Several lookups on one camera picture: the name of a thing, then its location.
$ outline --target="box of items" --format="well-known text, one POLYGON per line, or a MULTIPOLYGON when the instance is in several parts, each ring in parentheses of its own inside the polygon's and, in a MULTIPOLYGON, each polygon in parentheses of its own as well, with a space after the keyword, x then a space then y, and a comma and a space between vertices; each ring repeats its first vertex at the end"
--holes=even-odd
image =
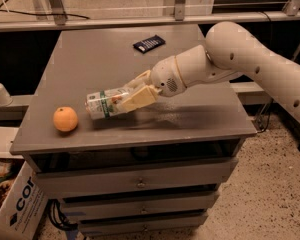
POLYGON ((9 153, 16 128, 0 127, 0 239, 31 240, 48 198, 33 183, 33 170, 9 153))

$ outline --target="speckled floor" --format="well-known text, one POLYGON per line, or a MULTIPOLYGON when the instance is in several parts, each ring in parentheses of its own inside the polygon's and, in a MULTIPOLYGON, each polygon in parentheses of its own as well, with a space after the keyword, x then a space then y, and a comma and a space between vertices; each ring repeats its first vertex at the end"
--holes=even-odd
MULTIPOLYGON (((239 164, 220 187, 221 195, 206 222, 198 228, 145 232, 100 240, 299 240, 300 152, 294 135, 273 113, 266 132, 249 138, 237 157, 239 164)), ((67 239, 45 217, 38 240, 67 239)), ((79 233, 76 238, 82 240, 79 233)))

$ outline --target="tabletop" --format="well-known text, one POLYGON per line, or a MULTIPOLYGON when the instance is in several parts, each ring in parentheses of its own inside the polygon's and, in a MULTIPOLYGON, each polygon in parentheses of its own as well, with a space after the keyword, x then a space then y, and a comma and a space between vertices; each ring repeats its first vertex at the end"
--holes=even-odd
POLYGON ((10 152, 40 154, 253 136, 256 130, 228 82, 194 86, 110 119, 91 120, 87 113, 87 94, 121 87, 158 61, 203 40, 197 25, 62 32, 10 152), (166 44, 146 54, 133 48, 154 35, 166 44), (53 114, 61 106, 77 112, 79 124, 70 133, 53 125, 53 114))

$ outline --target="desk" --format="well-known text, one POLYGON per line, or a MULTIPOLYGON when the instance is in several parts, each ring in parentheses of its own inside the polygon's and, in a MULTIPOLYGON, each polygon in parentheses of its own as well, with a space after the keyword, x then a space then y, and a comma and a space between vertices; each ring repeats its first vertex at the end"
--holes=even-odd
POLYGON ((199 225, 217 188, 256 133, 229 83, 92 121, 89 93, 120 87, 159 60, 201 44, 196 25, 67 31, 53 51, 10 152, 86 235, 199 225), (153 35, 166 45, 143 55, 132 44, 153 35), (71 106, 77 129, 58 132, 57 107, 71 106))

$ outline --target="orange fruit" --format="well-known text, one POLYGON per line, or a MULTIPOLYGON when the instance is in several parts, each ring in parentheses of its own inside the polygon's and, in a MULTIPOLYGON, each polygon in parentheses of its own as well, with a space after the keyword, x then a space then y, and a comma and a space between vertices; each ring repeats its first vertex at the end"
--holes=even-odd
POLYGON ((70 132, 78 125, 77 113, 71 107, 59 107, 53 114, 54 126, 62 132, 70 132))

